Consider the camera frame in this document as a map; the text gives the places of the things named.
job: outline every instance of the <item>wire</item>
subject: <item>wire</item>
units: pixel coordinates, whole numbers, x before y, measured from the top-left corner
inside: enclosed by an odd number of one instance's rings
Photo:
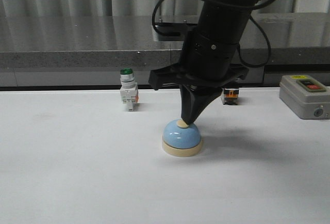
[[[158,8],[160,7],[161,3],[163,3],[164,0],[159,0],[154,8],[153,14],[152,14],[152,26],[155,30],[155,32],[157,32],[160,35],[163,36],[177,36],[178,32],[171,32],[171,33],[163,33],[161,32],[157,27],[156,27],[156,22],[155,22],[155,16],[157,13]],[[271,3],[273,3],[275,0],[267,0],[259,5],[255,5],[255,6],[239,6],[239,5],[232,5],[232,4],[228,4],[228,3],[224,3],[224,2],[219,2],[219,1],[215,1],[215,0],[201,0],[204,2],[209,2],[212,3],[214,5],[217,6],[222,6],[222,7],[227,7],[227,8],[231,8],[231,9],[238,9],[238,10],[257,10],[257,9],[261,9],[263,7],[266,7],[268,5],[270,5]]]
[[[272,48],[271,48],[271,46],[270,46],[270,42],[269,42],[269,39],[268,39],[268,37],[267,37],[267,34],[266,34],[266,32],[263,30],[263,28],[261,28],[261,26],[260,26],[260,25],[259,25],[254,19],[253,19],[252,16],[250,16],[249,19],[251,20],[251,22],[252,22],[255,26],[257,26],[257,28],[260,30],[260,32],[262,33],[263,37],[264,37],[265,40],[266,40],[267,48],[268,48],[268,57],[267,57],[267,60],[266,60],[265,62],[263,62],[263,63],[261,63],[261,64],[257,64],[257,65],[255,65],[255,64],[250,64],[250,63],[246,62],[245,60],[243,60],[243,58],[242,58],[242,56],[241,56],[241,45],[240,45],[240,44],[238,44],[238,46],[237,46],[237,52],[238,52],[239,59],[240,59],[241,63],[242,63],[244,66],[249,67],[249,68],[261,68],[261,67],[265,66],[265,65],[269,62],[270,57],[271,57],[271,55],[272,55]]]

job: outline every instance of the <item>bell base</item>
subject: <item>bell base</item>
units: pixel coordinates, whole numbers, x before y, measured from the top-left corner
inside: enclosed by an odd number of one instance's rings
[[[168,154],[171,154],[176,157],[190,157],[198,154],[200,150],[202,149],[203,146],[203,140],[201,139],[200,143],[198,143],[195,147],[192,148],[186,148],[186,149],[181,149],[181,148],[175,148],[170,145],[168,145],[164,139],[162,140],[162,147],[165,152]]]

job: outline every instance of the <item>control box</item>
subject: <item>control box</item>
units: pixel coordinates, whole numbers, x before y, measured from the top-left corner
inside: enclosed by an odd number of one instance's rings
[[[302,119],[330,119],[330,90],[309,75],[285,75],[279,97]]]

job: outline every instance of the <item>green indicator light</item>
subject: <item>green indicator light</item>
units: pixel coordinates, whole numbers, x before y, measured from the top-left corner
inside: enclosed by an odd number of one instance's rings
[[[132,68],[125,68],[125,69],[120,70],[121,75],[128,75],[128,74],[132,74],[132,73],[133,73]]]

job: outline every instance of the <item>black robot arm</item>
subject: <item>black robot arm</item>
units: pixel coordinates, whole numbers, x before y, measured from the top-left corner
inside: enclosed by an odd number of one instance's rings
[[[257,9],[253,6],[259,0],[204,1],[197,25],[187,26],[184,32],[179,62],[152,70],[149,78],[155,90],[165,84],[179,84],[181,118],[187,124],[193,123],[221,95],[223,87],[247,75],[246,67],[231,61],[252,10]]]

